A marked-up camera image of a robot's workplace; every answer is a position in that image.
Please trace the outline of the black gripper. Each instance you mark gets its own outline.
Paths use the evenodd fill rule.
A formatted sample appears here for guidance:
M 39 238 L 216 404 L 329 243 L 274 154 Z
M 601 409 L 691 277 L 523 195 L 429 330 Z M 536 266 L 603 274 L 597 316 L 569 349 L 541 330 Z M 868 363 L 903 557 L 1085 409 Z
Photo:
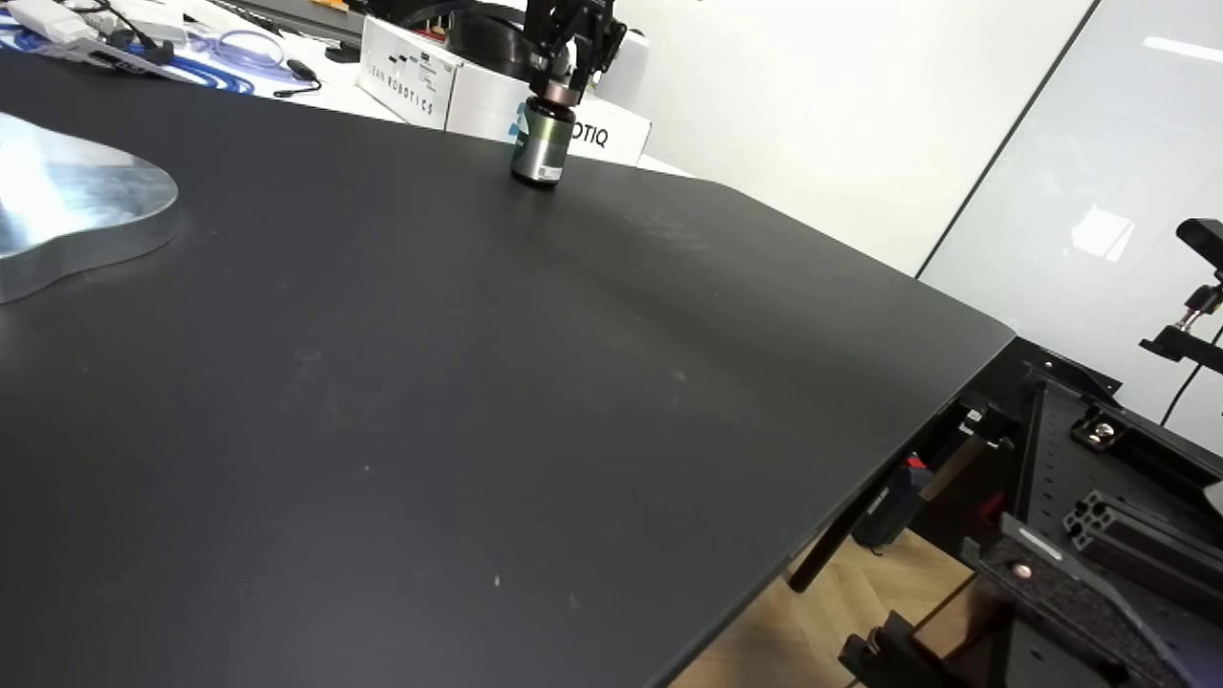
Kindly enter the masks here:
M 541 97 L 585 91 L 616 61 L 622 34 L 616 0 L 528 0 L 528 83 Z

